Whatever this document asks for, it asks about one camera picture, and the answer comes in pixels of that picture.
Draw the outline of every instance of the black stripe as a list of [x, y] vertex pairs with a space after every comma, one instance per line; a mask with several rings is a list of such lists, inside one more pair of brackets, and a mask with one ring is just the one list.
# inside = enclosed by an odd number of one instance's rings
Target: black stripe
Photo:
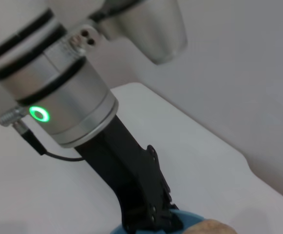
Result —
[[21, 100], [17, 100], [18, 104], [21, 106], [29, 106], [32, 105], [44, 97], [48, 96], [55, 90], [57, 90], [61, 85], [67, 82], [70, 78], [72, 78], [86, 63], [86, 58], [82, 57], [78, 61], [76, 61], [71, 67], [68, 68], [62, 75], [60, 75], [56, 80], [48, 84], [45, 88], [41, 89], [37, 93], [26, 97]]
[[54, 30], [42, 43], [33, 48], [29, 53], [20, 57], [18, 60], [8, 64], [7, 66], [0, 69], [0, 80], [8, 78], [13, 73], [17, 72], [28, 63], [36, 59], [39, 55], [43, 53], [45, 49], [47, 49], [54, 42], [59, 40], [66, 34], [66, 30], [63, 26], [59, 26], [56, 30]]
[[28, 27], [11, 37], [8, 41], [0, 46], [0, 56], [5, 54], [7, 51], [12, 49], [14, 46], [22, 42], [36, 30], [45, 25], [54, 16], [51, 10], [47, 10], [43, 15], [41, 15], [37, 20], [32, 22]]

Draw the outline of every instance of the hand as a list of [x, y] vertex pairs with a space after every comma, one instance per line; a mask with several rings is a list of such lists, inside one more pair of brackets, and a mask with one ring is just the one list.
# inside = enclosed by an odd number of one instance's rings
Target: hand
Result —
[[216, 220], [205, 220], [190, 228], [184, 234], [237, 234], [235, 230], [226, 224]]

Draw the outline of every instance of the white table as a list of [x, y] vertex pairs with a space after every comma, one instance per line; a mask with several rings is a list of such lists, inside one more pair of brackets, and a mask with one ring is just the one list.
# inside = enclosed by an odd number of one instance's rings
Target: white table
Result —
[[[283, 234], [283, 196], [242, 154], [141, 84], [113, 92], [132, 135], [157, 150], [179, 208], [239, 234]], [[26, 122], [50, 152], [78, 157], [30, 117]], [[0, 127], [0, 234], [108, 234], [120, 222], [116, 196], [86, 162], [39, 156], [12, 128]]]

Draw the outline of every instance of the blue object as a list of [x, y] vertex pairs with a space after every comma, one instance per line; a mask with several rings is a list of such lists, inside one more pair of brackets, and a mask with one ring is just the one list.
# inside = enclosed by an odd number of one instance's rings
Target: blue object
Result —
[[[182, 234], [189, 227], [204, 220], [203, 217], [186, 211], [171, 210], [171, 212], [176, 214], [184, 224], [183, 230], [176, 231], [172, 234]], [[127, 234], [127, 232], [123, 229], [122, 225], [120, 225], [113, 232], [111, 232], [111, 234]], [[163, 230], [160, 230], [158, 232], [137, 231], [136, 234], [166, 234], [166, 233]]]

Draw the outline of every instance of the green led ring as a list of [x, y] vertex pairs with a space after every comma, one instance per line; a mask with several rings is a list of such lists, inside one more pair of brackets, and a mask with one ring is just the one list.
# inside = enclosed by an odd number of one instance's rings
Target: green led ring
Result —
[[[34, 119], [40, 121], [40, 122], [48, 122], [49, 119], [50, 119], [49, 113], [45, 109], [43, 109], [41, 107], [32, 106], [32, 107], [30, 107], [29, 111], [30, 111], [30, 114], [32, 115], [32, 117]], [[37, 117], [36, 116], [36, 112], [39, 112], [43, 116], [43, 118]]]

